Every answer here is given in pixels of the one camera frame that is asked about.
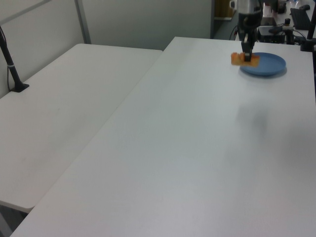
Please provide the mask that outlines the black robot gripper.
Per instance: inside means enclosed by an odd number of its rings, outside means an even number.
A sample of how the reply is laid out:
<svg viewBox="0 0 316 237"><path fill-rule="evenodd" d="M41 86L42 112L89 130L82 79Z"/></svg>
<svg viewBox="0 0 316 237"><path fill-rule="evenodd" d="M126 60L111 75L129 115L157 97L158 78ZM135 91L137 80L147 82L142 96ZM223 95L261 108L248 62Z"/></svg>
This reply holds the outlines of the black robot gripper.
<svg viewBox="0 0 316 237"><path fill-rule="evenodd" d="M244 53L244 61L249 62L249 54L252 55L252 50L256 42L256 30L260 26L262 20L262 11L252 13L238 12L238 34L244 35L244 40L241 42L242 51Z"/></svg>

